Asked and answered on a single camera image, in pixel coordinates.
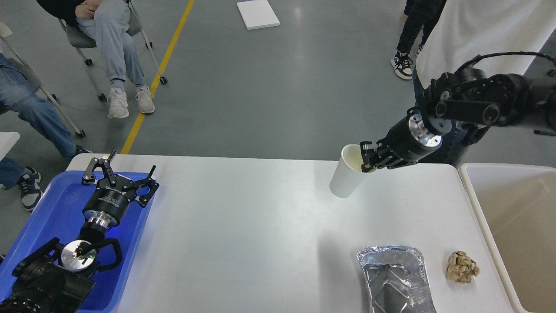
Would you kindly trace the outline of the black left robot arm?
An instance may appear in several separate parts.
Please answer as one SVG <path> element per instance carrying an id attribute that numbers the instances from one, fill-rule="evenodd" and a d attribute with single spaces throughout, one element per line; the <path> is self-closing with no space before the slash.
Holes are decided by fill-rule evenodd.
<path id="1" fill-rule="evenodd" d="M 109 313 L 121 299 L 159 188 L 115 172 L 116 152 L 56 176 L 1 264 L 3 313 Z"/>

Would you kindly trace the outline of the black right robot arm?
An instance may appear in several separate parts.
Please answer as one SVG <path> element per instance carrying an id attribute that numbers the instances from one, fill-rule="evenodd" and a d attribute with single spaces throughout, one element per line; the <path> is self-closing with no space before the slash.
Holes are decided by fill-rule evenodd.
<path id="1" fill-rule="evenodd" d="M 383 139 L 360 143 L 357 168 L 368 173 L 415 165 L 441 147 L 453 123 L 467 130 L 464 146 L 478 143 L 490 127 L 524 127 L 554 136 L 555 69 L 541 78 L 512 73 L 486 77 L 475 69 L 479 61 L 495 56 L 478 55 L 455 73 L 432 79 L 417 105 Z"/>

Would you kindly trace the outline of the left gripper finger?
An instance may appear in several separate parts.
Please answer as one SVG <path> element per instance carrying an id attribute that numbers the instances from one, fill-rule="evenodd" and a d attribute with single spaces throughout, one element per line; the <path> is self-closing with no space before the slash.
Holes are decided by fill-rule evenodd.
<path id="1" fill-rule="evenodd" d="M 143 208 L 145 208 L 147 204 L 149 204 L 150 200 L 153 198 L 155 192 L 159 188 L 159 183 L 153 176 L 155 169 L 156 165 L 153 165 L 151 170 L 147 174 L 147 177 L 141 180 L 131 181 L 127 183 L 127 200 L 129 202 L 135 201 L 139 204 L 139 206 Z M 137 194 L 139 190 L 145 188 L 147 188 L 148 192 L 140 195 Z"/>
<path id="2" fill-rule="evenodd" d="M 82 175 L 81 184 L 84 186 L 96 184 L 98 180 L 96 179 L 94 172 L 95 169 L 100 168 L 104 175 L 103 179 L 109 181 L 109 186 L 116 186 L 116 182 L 117 182 L 116 175 L 113 172 L 113 169 L 111 168 L 111 164 L 110 164 L 111 160 L 116 154 L 117 154 L 117 149 L 115 148 L 106 157 L 92 158 L 85 172 Z"/>

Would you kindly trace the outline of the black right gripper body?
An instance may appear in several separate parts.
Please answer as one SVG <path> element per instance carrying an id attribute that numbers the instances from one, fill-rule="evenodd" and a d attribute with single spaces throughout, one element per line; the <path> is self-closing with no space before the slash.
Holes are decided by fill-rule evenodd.
<path id="1" fill-rule="evenodd" d="M 421 113 L 411 112 L 379 141 L 391 147 L 394 158 L 419 161 L 439 149 L 443 139 L 429 131 Z"/>

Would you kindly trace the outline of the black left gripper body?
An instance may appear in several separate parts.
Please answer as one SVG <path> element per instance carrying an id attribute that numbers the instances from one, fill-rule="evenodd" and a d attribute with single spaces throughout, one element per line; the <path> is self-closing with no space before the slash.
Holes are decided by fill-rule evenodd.
<path id="1" fill-rule="evenodd" d="M 144 187 L 141 181 L 132 181 L 125 176 L 116 176 L 115 186 L 109 178 L 86 180 L 82 184 L 95 185 L 91 198 L 82 210 L 85 221 L 103 227 L 119 226 L 131 202 L 137 198 L 137 191 Z"/>

